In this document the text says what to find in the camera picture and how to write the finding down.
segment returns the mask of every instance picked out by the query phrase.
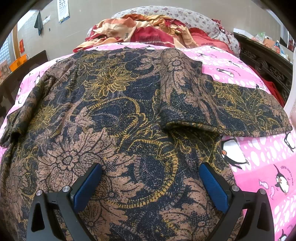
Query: beige tiled wall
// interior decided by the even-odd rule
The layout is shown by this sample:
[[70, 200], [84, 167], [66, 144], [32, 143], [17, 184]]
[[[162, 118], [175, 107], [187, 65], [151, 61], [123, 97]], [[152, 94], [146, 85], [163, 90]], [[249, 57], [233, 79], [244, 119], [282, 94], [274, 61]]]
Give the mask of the beige tiled wall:
[[280, 26], [265, 10], [251, 0], [68, 0], [70, 18], [58, 23], [57, 0], [41, 11], [42, 20], [50, 15], [44, 32], [38, 35], [34, 28], [37, 12], [18, 32], [18, 40], [24, 40], [25, 53], [29, 56], [46, 50], [48, 58], [54, 59], [72, 53], [82, 43], [90, 27], [113, 14], [139, 6], [162, 5], [191, 9], [221, 20], [228, 31], [240, 28], [256, 35], [265, 31], [273, 39], [279, 39]]

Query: silver bolt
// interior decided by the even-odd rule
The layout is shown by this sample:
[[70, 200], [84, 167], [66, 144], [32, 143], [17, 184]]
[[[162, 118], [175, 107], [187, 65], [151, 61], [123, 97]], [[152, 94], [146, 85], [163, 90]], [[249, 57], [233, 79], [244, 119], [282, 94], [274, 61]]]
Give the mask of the silver bolt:
[[266, 194], [266, 191], [263, 188], [260, 188], [260, 193], [261, 194]]
[[64, 186], [63, 187], [63, 192], [68, 192], [70, 190], [70, 187], [69, 186]]
[[37, 192], [36, 192], [36, 195], [37, 196], [40, 196], [42, 194], [42, 190], [38, 190]]
[[239, 191], [239, 187], [237, 185], [233, 185], [231, 188], [235, 192], [238, 192]]

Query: blue rubber pad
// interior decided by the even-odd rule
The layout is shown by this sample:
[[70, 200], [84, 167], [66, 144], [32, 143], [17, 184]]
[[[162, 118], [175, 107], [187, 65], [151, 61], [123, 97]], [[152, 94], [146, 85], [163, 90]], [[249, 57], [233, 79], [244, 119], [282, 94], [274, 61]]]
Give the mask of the blue rubber pad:
[[81, 185], [81, 188], [77, 191], [73, 197], [73, 210], [78, 213], [85, 209], [92, 194], [98, 186], [102, 177], [102, 166], [96, 165], [96, 167], [89, 174], [87, 179]]
[[228, 199], [222, 187], [213, 177], [206, 165], [201, 164], [198, 173], [216, 208], [226, 213], [228, 209]]

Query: dark patterned garment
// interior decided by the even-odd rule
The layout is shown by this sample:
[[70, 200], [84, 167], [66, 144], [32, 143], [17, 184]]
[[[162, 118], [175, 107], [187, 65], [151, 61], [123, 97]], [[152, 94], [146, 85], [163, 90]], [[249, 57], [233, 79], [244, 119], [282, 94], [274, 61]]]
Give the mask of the dark patterned garment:
[[201, 69], [176, 49], [129, 48], [80, 51], [49, 68], [1, 140], [1, 228], [26, 240], [35, 192], [72, 185], [97, 162], [102, 180], [79, 213], [97, 240], [205, 240], [221, 213], [198, 166], [208, 162], [235, 183], [221, 134], [292, 128], [272, 95]]

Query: pink bedsheet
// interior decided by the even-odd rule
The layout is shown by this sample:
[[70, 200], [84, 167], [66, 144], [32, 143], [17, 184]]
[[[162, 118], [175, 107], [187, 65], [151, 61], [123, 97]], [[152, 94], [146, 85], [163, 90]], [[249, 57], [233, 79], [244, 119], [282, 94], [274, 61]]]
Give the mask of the pink bedsheet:
[[[88, 50], [114, 50], [123, 47], [166, 48], [141, 43], [112, 43]], [[203, 73], [211, 75], [216, 81], [260, 88], [270, 93], [261, 79], [246, 64], [223, 50], [213, 46], [180, 50], [188, 57], [202, 61]], [[46, 62], [27, 74], [20, 85], [15, 105], [8, 113], [23, 105], [32, 88], [50, 66], [69, 56], [71, 54]], [[6, 124], [5, 118], [0, 128], [0, 137]], [[266, 190], [273, 212], [275, 240], [282, 237], [283, 233], [288, 235], [296, 223], [295, 140], [294, 130], [261, 138], [228, 136], [222, 138], [222, 156], [231, 164], [237, 185], [244, 191], [256, 192], [259, 188]], [[0, 158], [5, 150], [0, 147]]]

